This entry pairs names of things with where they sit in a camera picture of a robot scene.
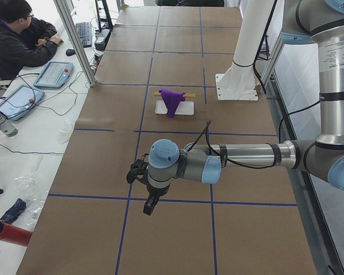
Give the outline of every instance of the plastic bottle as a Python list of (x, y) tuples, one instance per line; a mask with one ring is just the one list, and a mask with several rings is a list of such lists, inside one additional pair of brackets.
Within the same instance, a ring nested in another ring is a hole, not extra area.
[(12, 125), (1, 113), (0, 113), (0, 130), (6, 136), (15, 136), (18, 133), (16, 127)]

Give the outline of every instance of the wooden stick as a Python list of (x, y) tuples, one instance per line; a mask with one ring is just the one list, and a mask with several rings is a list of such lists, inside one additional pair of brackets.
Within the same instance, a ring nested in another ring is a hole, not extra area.
[[(162, 96), (161, 93), (154, 93), (154, 96)], [(183, 97), (196, 97), (194, 93), (185, 93)]]

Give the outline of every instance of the man's hand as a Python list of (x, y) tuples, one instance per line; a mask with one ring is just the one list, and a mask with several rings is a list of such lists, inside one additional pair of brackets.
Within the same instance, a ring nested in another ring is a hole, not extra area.
[(44, 45), (46, 45), (46, 43), (47, 43), (47, 40), (46, 40), (46, 39), (40, 38), (40, 39), (38, 39), (38, 41), (37, 41), (36, 47), (40, 49), (40, 48), (42, 48)]
[(57, 34), (51, 36), (50, 41), (54, 42), (56, 45), (63, 42), (62, 38), (58, 36)]

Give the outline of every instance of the red cup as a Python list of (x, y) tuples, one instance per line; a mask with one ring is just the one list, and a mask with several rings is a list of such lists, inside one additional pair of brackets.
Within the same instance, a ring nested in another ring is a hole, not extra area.
[(0, 221), (0, 241), (28, 246), (32, 232)]

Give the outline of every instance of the computer mouse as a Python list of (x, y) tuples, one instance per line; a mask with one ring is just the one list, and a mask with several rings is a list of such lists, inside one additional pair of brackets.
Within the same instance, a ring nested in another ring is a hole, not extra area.
[(67, 51), (65, 52), (65, 54), (67, 56), (73, 56), (75, 54), (75, 50), (74, 49), (67, 49)]

